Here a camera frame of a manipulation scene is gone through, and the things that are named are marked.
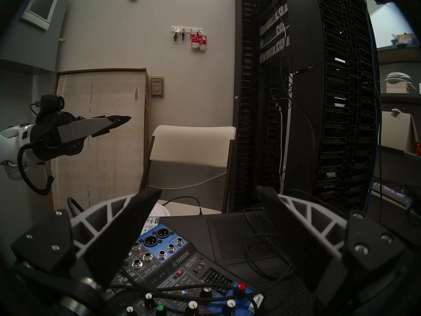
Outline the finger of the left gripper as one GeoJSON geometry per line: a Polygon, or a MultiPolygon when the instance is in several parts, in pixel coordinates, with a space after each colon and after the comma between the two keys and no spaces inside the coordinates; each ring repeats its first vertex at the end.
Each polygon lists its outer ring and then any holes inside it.
{"type": "Polygon", "coordinates": [[[97,136],[101,136],[101,135],[105,135],[105,134],[109,134],[111,129],[115,129],[115,128],[127,123],[132,117],[121,116],[121,115],[112,115],[112,116],[106,117],[106,116],[103,115],[103,116],[99,116],[99,117],[96,117],[96,118],[106,118],[109,121],[111,121],[112,124],[103,128],[102,130],[92,134],[91,135],[92,138],[97,137],[97,136]]]}
{"type": "Polygon", "coordinates": [[[61,143],[67,143],[88,137],[111,124],[106,118],[88,118],[58,126],[58,133],[61,143]]]}

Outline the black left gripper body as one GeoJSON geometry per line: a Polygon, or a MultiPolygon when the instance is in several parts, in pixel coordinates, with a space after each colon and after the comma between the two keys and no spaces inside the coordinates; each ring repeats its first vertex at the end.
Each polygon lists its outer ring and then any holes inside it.
{"type": "Polygon", "coordinates": [[[82,152],[86,137],[62,144],[56,129],[61,125],[84,120],[68,112],[39,112],[31,129],[32,151],[40,162],[47,162],[60,156],[74,156],[82,152]]]}

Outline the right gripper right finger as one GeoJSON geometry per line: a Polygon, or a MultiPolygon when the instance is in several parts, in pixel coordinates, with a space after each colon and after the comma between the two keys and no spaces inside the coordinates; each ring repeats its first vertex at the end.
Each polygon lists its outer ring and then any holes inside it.
{"type": "Polygon", "coordinates": [[[257,186],[282,252],[292,261],[315,311],[387,311],[407,275],[407,249],[364,212],[347,219],[317,203],[257,186]]]}

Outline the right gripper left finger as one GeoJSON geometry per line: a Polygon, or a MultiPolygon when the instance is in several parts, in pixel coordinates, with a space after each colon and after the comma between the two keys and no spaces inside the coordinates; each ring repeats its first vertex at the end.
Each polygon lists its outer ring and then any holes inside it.
{"type": "Polygon", "coordinates": [[[12,244],[19,262],[46,275],[108,285],[161,196],[160,189],[139,191],[103,202],[70,219],[60,209],[28,229],[12,244]]]}

